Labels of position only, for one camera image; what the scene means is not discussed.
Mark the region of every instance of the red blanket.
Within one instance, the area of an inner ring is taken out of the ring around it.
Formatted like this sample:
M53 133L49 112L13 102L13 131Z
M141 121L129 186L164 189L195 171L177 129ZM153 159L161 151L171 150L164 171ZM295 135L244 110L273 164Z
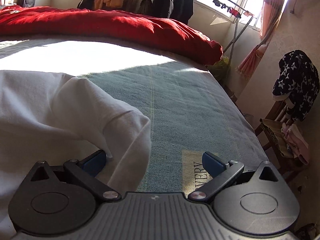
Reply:
M108 36L170 51L200 64L221 59L222 47L187 25L171 19L124 11L60 10L51 7L0 10L0 35L68 34Z

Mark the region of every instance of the star-patterned cloth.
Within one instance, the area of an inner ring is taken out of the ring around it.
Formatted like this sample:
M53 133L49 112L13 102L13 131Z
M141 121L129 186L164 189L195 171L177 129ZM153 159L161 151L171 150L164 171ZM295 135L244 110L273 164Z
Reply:
M291 51L279 61L280 76L273 86L272 98L285 101L286 117L303 121L319 90L319 76L310 58L301 50Z

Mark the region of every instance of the window frame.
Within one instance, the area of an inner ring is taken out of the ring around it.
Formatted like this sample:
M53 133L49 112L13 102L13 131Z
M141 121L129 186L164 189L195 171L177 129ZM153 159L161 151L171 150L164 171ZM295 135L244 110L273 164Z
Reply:
M193 0L193 1L194 1L194 3L196 3L197 5L199 5L199 6L203 7L203 8L206 8L206 9L208 9L208 10L214 12L214 13L219 14L220 16L222 16L223 18L225 18L226 20L228 20L228 21L231 22L231 23L235 23L235 22L236 22L236 18L235 18L233 15L230 15L230 17L228 17L227 15L225 15L225 14L223 14L223 13L215 10L214 8L212 8L212 7L210 7L210 6L207 6L206 4L203 4L203 3L201 3L201 2L199 2L199 1L197 1L197 0ZM236 2L237 4L239 4L241 7L245 8L245 4L247 3L247 0L237 0L237 1L235 1L235 2ZM240 8L239 8L238 6L235 6L234 8L235 8L236 10L240 10ZM260 17L260 14L261 14L261 12L260 12L258 15L255 16L255 17L257 17L256 19L255 19L255 18L253 19L253 20L255 20L254 25L253 25L253 26L249 25L248 27L250 27L250 28L252 28L252 29L254 29L254 30L260 31L260 29L256 27L256 25L257 25L257 23L258 23L258 20L259 20L259 17Z

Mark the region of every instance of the folded clothes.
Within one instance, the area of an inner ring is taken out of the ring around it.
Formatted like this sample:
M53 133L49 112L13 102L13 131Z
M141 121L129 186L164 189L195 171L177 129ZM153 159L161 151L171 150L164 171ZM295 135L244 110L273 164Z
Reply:
M309 145L304 140L298 127L295 124L289 126L283 123L281 132L284 134L284 139L292 150L294 158L299 158L303 164L307 165L310 161Z

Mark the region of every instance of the white sheet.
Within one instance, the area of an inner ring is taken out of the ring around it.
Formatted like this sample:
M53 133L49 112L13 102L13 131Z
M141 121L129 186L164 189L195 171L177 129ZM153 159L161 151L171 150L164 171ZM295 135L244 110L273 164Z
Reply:
M80 41L68 41L68 37L56 39L23 40L0 42L1 69L29 70L43 72L62 72L73 76L121 70L142 65L156 65L175 60L187 61L188 65L206 70L204 66L173 53L150 49L155 55L139 50L139 45L116 41L122 46L112 44L113 39L82 38Z
M97 149L109 157L99 179L122 195L143 179L150 120L86 78L0 71L0 239L15 231L8 201L38 160L62 165Z

